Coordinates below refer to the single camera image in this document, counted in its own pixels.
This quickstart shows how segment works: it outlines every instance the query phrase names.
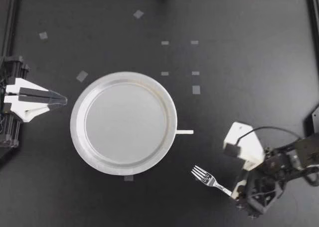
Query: fork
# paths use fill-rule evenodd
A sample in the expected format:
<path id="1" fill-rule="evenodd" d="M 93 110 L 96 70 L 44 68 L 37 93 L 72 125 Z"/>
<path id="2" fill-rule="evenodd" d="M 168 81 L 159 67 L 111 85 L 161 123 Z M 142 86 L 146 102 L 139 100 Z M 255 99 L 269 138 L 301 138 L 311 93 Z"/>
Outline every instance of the fork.
<path id="1" fill-rule="evenodd" d="M 191 170 L 191 173 L 195 175 L 195 177 L 198 178 L 200 181 L 202 181 L 205 185 L 209 187 L 216 187 L 220 189 L 222 192 L 224 192 L 225 194 L 227 194 L 228 196 L 231 196 L 230 190 L 218 184 L 215 177 L 213 177 L 210 173 L 203 170 L 202 168 L 198 166 L 194 166 L 194 168 Z"/>

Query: fork tines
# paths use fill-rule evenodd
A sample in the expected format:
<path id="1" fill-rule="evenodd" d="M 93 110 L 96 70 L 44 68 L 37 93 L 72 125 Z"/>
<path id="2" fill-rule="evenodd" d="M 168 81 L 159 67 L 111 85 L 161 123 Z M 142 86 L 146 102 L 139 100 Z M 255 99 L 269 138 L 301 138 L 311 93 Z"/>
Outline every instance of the fork tines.
<path id="1" fill-rule="evenodd" d="M 198 166 L 194 166 L 194 168 L 191 170 L 191 173 L 201 181 L 207 181 L 210 178 L 210 175 Z"/>

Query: white plate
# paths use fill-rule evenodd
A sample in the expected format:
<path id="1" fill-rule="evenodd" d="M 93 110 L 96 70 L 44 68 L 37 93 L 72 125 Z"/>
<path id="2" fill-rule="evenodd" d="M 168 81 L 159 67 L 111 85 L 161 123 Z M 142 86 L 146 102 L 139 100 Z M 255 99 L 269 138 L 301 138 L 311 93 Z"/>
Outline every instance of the white plate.
<path id="1" fill-rule="evenodd" d="M 106 75 L 88 86 L 72 110 L 75 149 L 93 168 L 133 175 L 157 164 L 176 134 L 176 109 L 154 79 L 134 72 Z"/>

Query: black cable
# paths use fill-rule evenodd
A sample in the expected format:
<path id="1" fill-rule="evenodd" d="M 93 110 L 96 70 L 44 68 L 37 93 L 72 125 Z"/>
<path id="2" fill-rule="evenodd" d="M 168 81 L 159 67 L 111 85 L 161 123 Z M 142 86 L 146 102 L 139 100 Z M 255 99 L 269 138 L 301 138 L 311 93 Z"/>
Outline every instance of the black cable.
<path id="1" fill-rule="evenodd" d="M 255 131 L 258 131 L 258 130 L 261 130 L 261 129 L 272 129 L 272 130 L 279 130 L 279 131 L 283 131 L 283 132 L 286 132 L 286 133 L 289 133 L 293 136 L 295 136 L 297 138 L 297 140 L 300 140 L 302 139 L 302 137 L 298 134 L 296 134 L 295 132 L 293 131 L 290 131 L 290 130 L 287 130 L 285 128 L 281 128 L 281 127 L 276 127 L 276 126 L 261 126 L 261 127 L 257 127 L 255 129 L 252 129 L 251 131 L 247 132 L 246 134 L 242 135 L 241 137 L 239 137 L 237 139 L 237 142 L 235 144 L 235 146 L 237 146 L 240 142 L 241 139 L 243 139 L 244 137 L 248 136 L 250 133 L 253 133 Z"/>

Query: black table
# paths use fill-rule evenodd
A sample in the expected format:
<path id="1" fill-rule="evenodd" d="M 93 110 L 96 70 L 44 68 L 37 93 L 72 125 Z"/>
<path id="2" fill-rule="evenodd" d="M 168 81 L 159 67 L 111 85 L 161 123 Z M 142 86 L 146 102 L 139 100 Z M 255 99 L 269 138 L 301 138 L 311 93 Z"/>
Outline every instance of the black table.
<path id="1" fill-rule="evenodd" d="M 0 170 L 1 226 L 318 224 L 319 189 L 303 180 L 291 182 L 264 216 L 251 221 L 223 193 L 190 174 L 198 164 L 232 187 L 240 164 L 223 155 L 222 142 L 234 121 L 304 134 L 305 118 L 319 102 L 307 0 L 19 2 L 13 54 L 31 67 L 29 81 L 69 102 L 24 125 L 20 151 Z M 133 16 L 137 10 L 144 12 L 139 19 Z M 44 31 L 46 41 L 39 38 Z M 166 40 L 169 45 L 161 45 Z M 79 82 L 82 70 L 88 76 Z M 133 182 L 89 167 L 69 132 L 79 94 L 117 71 L 160 82 L 175 102 L 178 128 L 195 131 L 177 136 L 164 159 Z M 192 94 L 193 85 L 200 85 L 200 95 Z M 275 131 L 258 135 L 265 146 L 293 140 Z"/>

